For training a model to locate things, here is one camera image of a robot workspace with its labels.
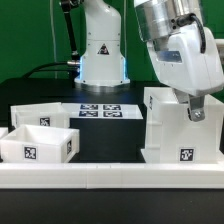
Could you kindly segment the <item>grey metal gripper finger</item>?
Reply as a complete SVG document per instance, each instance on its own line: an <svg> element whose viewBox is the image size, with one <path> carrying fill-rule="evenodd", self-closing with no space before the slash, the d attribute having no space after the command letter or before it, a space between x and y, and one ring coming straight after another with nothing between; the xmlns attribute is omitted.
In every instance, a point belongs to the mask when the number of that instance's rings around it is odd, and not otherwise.
<svg viewBox="0 0 224 224"><path fill-rule="evenodd" d="M199 122L205 119L204 96L188 96L188 115L193 122Z"/></svg>

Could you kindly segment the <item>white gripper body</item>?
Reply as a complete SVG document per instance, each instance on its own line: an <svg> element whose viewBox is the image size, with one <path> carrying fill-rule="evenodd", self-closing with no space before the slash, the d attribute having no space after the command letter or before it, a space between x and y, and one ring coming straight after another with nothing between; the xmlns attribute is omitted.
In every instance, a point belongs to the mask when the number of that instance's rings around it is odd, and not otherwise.
<svg viewBox="0 0 224 224"><path fill-rule="evenodd" d="M195 24L184 26L169 37L167 50L154 50L147 43L149 56L158 80L167 86L193 96L204 96L224 88L224 73L214 40L204 28L206 51L200 52L199 31Z"/></svg>

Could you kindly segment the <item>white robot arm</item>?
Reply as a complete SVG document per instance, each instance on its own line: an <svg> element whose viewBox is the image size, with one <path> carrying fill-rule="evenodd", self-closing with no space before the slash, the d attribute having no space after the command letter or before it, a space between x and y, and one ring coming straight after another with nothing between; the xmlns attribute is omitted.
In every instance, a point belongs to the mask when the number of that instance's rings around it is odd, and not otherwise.
<svg viewBox="0 0 224 224"><path fill-rule="evenodd" d="M83 0L83 7L86 51L75 82L95 91L128 84L120 14L103 0ZM224 72L199 0L134 0L134 8L158 80L188 104L191 120L203 120L204 97L224 88Z"/></svg>

